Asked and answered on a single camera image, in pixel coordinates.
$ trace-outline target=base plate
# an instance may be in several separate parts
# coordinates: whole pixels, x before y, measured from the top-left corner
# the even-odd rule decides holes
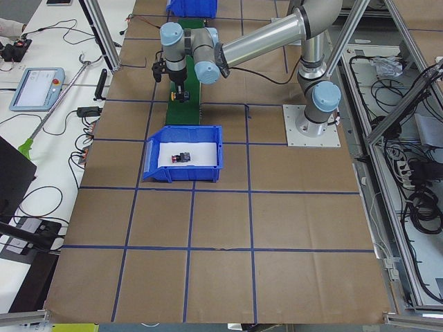
[[[310,138],[301,134],[296,128],[298,114],[305,110],[305,105],[283,105],[284,126],[289,147],[340,147],[336,126],[327,126],[320,137]],[[331,115],[329,122],[334,121]]]

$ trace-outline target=yellow object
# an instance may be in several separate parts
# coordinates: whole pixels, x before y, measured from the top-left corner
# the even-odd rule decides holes
[[[54,324],[53,332],[98,332],[98,324]]]

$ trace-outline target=tablet screen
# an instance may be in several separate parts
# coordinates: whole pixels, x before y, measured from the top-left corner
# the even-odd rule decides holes
[[[56,72],[53,70],[29,71],[15,104],[17,106],[43,106]]]

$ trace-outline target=green tip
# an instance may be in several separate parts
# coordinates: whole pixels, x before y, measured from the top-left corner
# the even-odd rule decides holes
[[[27,159],[30,160],[30,156],[29,156],[29,150],[31,149],[31,145],[34,143],[34,140],[32,138],[28,138],[26,140],[26,142],[22,145],[19,146],[18,150],[20,151],[21,154],[23,154],[25,157],[27,157]]]

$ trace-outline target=light blue joint cap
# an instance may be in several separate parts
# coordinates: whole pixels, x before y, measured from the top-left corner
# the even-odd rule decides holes
[[[206,28],[206,30],[210,33],[210,36],[213,38],[214,46],[219,42],[219,33],[216,28]]]
[[[203,84],[214,84],[220,77],[220,70],[209,61],[200,61],[195,64],[197,79]]]
[[[180,24],[167,22],[160,28],[160,40],[163,46],[171,46],[177,43],[183,36],[183,28]]]
[[[329,81],[322,81],[312,91],[312,100],[316,107],[325,113],[332,112],[338,107],[341,91],[337,85]]]

